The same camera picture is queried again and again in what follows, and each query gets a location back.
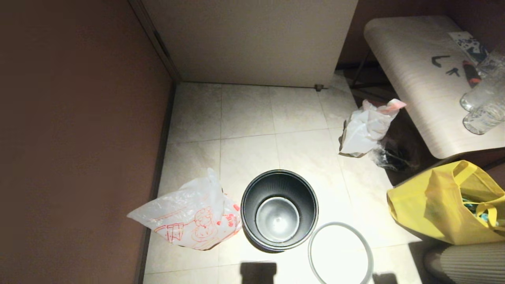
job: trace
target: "table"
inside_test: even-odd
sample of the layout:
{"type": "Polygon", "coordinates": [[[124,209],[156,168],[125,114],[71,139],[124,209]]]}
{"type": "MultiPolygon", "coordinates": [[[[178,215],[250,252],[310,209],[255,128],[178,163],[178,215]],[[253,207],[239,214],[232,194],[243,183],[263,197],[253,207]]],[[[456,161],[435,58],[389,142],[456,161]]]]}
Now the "table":
{"type": "Polygon", "coordinates": [[[471,89],[462,62],[466,55],[448,32],[461,29],[447,16],[380,18],[365,27],[365,39],[419,130],[431,154],[448,159],[461,153],[505,147],[505,123],[484,135],[463,126],[468,114],[461,96],[471,89]],[[432,64],[433,56],[441,68],[432,64]],[[459,69],[460,77],[447,75],[459,69]]]}

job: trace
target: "clear plastic bottle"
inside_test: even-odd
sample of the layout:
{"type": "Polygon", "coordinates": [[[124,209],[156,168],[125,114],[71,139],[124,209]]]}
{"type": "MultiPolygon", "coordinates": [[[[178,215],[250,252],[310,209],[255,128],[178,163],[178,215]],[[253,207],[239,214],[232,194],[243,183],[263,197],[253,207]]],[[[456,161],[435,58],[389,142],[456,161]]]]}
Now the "clear plastic bottle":
{"type": "Polygon", "coordinates": [[[461,106],[467,111],[491,99],[497,93],[494,86],[505,80],[505,40],[476,69],[482,81],[460,99],[461,106]]]}
{"type": "Polygon", "coordinates": [[[493,98],[496,94],[497,82],[492,78],[482,80],[472,91],[464,94],[460,99],[460,105],[466,111],[472,111],[475,107],[493,98]]]}
{"type": "Polygon", "coordinates": [[[482,135],[505,121],[505,92],[494,96],[478,108],[474,108],[463,119],[468,131],[482,135]]]}

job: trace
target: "door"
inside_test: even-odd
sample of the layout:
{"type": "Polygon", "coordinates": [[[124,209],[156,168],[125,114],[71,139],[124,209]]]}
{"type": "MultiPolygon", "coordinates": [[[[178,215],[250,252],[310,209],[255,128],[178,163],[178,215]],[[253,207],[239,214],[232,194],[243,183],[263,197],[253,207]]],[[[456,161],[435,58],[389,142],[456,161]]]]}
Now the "door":
{"type": "Polygon", "coordinates": [[[327,86],[358,0],[142,0],[183,81],[327,86]]]}

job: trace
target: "trash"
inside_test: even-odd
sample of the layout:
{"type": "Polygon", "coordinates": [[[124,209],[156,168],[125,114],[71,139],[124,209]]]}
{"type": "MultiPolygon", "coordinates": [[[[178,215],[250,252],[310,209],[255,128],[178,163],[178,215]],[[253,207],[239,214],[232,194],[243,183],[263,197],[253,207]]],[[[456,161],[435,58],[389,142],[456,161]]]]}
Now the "trash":
{"type": "Polygon", "coordinates": [[[376,108],[368,100],[351,114],[342,134],[340,152],[353,157],[361,157],[383,139],[391,121],[406,104],[392,99],[386,106],[376,108]]]}
{"type": "Polygon", "coordinates": [[[377,166],[396,172],[414,171],[419,167],[419,153],[415,145],[398,145],[388,137],[377,143],[368,157],[377,166]]]}
{"type": "Polygon", "coordinates": [[[169,242],[207,250],[242,228],[240,207],[222,192],[213,169],[130,212],[127,217],[162,235],[169,242]]]}

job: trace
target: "yellow bag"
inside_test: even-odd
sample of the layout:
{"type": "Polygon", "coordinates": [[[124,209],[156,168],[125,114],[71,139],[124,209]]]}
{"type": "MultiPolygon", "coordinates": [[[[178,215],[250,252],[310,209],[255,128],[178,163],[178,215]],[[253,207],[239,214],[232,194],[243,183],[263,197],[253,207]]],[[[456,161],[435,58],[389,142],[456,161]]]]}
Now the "yellow bag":
{"type": "Polygon", "coordinates": [[[405,227],[454,245],[505,241],[505,192],[482,169],[458,161],[426,170],[388,190],[389,211],[405,227]],[[477,216],[487,210],[488,222],[465,207],[478,204],[477,216]]]}

